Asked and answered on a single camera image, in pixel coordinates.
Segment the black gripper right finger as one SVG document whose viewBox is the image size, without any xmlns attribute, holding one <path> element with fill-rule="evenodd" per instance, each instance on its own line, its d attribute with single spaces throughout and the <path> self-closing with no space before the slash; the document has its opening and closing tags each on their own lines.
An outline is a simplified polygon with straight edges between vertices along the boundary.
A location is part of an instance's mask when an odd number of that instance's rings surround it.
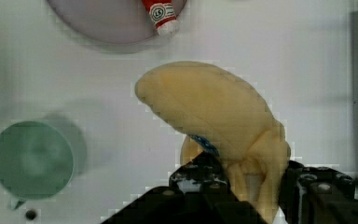
<svg viewBox="0 0 358 224">
<path fill-rule="evenodd" d="M 288 224 L 358 224 L 358 179 L 328 167 L 289 161 L 279 206 Z"/>
</svg>

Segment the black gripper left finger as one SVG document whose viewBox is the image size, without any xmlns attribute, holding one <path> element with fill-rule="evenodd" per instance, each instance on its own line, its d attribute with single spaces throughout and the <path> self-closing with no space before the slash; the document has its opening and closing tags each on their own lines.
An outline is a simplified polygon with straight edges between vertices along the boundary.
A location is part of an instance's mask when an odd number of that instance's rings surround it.
<svg viewBox="0 0 358 224">
<path fill-rule="evenodd" d="M 101 224 L 266 224 L 241 202 L 218 159 L 202 152 L 181 166 L 167 186 L 155 187 Z"/>
</svg>

